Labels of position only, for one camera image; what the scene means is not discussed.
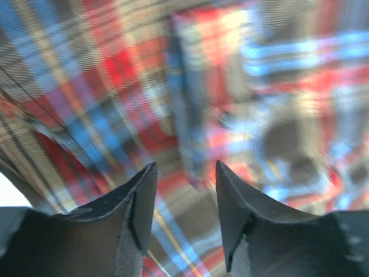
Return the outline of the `red brown plaid shirt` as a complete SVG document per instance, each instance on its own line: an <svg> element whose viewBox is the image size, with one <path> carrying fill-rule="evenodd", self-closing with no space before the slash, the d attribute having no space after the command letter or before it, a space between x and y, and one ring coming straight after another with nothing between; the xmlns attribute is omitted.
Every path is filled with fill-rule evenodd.
<svg viewBox="0 0 369 277"><path fill-rule="evenodd" d="M367 1L2 1L1 165L67 213L159 169L144 276L224 276L216 162L368 208Z"/></svg>

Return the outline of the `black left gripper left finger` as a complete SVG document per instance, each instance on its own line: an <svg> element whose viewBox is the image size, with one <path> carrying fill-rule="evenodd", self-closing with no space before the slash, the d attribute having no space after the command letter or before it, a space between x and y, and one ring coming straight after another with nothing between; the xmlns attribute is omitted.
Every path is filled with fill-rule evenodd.
<svg viewBox="0 0 369 277"><path fill-rule="evenodd" d="M68 214L1 208L2 276L141 276L157 164Z"/></svg>

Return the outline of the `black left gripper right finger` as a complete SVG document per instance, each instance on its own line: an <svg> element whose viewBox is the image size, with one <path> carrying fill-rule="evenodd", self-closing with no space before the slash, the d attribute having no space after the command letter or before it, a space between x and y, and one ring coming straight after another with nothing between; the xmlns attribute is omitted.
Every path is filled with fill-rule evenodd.
<svg viewBox="0 0 369 277"><path fill-rule="evenodd" d="M291 208L216 164L225 266L232 276L367 276L368 212Z"/></svg>

